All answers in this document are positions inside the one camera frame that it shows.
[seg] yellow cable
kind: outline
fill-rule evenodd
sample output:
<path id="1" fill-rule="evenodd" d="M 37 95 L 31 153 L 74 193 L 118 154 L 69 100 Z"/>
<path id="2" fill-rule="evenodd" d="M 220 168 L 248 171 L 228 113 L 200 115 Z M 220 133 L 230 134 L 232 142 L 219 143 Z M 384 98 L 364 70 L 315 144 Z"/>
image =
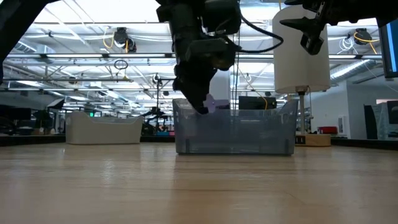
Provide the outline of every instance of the yellow cable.
<path id="1" fill-rule="evenodd" d="M 357 39 L 357 40 L 360 40 L 360 41 L 362 41 L 362 42 L 373 43 L 373 42 L 380 41 L 380 39 L 378 39 L 378 40 L 363 40 L 363 39 L 360 39 L 359 37 L 357 37 L 356 34 L 358 34 L 358 33 L 356 32 L 356 33 L 354 34 L 354 38 Z"/>
<path id="2" fill-rule="evenodd" d="M 267 99 L 265 99 L 259 92 L 257 92 L 254 88 L 253 88 L 253 86 L 250 84 L 250 82 L 246 79 L 246 77 L 242 74 L 242 72 L 241 72 L 241 75 L 242 75 L 242 77 L 246 80 L 246 82 L 249 84 L 249 86 L 266 102 L 266 109 L 268 109 L 268 101 L 267 101 Z"/>
<path id="3" fill-rule="evenodd" d="M 373 49 L 373 52 L 374 52 L 374 54 L 377 54 L 377 51 L 376 51 L 376 49 L 373 47 L 373 44 L 372 43 L 369 43 L 370 45 L 371 45 L 371 47 L 372 47 L 372 49 Z"/>
<path id="4" fill-rule="evenodd" d="M 103 42 L 104 42 L 104 46 L 105 46 L 106 48 L 111 49 L 111 48 L 113 47 L 113 42 L 114 42 L 114 32 L 113 32 L 113 34 L 112 34 L 112 44 L 111 44 L 111 46 L 108 46 L 108 45 L 106 44 L 106 42 L 105 42 L 105 35 L 106 35 L 106 31 L 107 31 L 107 30 L 108 30 L 108 28 L 105 28 L 105 33 L 104 33 Z"/>

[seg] white wall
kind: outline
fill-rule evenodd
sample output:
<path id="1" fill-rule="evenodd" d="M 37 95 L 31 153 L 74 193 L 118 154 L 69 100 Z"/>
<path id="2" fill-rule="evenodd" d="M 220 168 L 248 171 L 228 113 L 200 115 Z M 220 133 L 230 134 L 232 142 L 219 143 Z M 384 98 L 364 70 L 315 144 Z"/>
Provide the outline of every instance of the white wall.
<path id="1" fill-rule="evenodd" d="M 366 123 L 363 106 L 375 105 L 376 100 L 398 99 L 398 93 L 384 85 L 348 85 L 347 90 L 351 139 L 366 139 Z"/>
<path id="2" fill-rule="evenodd" d="M 323 93 L 312 93 L 312 115 L 314 117 L 311 120 L 312 132 L 323 126 L 338 127 L 338 118 L 344 116 L 346 118 L 346 136 L 350 138 L 346 82 L 341 82 L 338 86 L 331 87 Z"/>

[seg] clear plastic bin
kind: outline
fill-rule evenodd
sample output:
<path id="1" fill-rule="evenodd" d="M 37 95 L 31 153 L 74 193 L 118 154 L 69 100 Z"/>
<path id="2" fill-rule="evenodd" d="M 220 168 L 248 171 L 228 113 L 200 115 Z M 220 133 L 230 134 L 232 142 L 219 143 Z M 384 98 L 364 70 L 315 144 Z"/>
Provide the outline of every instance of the clear plastic bin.
<path id="1" fill-rule="evenodd" d="M 292 155 L 299 102 L 275 110 L 216 110 L 198 114 L 185 99 L 173 100 L 179 154 Z"/>

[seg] computer screen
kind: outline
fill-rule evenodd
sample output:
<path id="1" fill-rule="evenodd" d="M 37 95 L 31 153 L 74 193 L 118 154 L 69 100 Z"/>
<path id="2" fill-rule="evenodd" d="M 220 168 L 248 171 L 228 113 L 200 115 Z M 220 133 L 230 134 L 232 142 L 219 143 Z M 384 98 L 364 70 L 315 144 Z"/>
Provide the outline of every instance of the computer screen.
<path id="1" fill-rule="evenodd" d="M 380 28 L 381 51 L 386 78 L 398 77 L 398 20 Z"/>
<path id="2" fill-rule="evenodd" d="M 276 99 L 273 97 L 264 97 L 267 102 L 267 110 L 275 109 L 277 107 Z M 240 96 L 239 110 L 264 110 L 266 102 L 262 97 L 256 96 Z"/>

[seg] wooden table surface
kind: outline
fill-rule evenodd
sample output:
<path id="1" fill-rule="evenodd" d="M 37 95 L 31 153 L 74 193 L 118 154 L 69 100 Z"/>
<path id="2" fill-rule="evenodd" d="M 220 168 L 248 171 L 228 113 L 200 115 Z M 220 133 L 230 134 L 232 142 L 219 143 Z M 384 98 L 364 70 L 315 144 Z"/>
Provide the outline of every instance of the wooden table surface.
<path id="1" fill-rule="evenodd" d="M 0 148 L 0 223 L 398 223 L 398 152 L 178 156 L 174 147 Z"/>

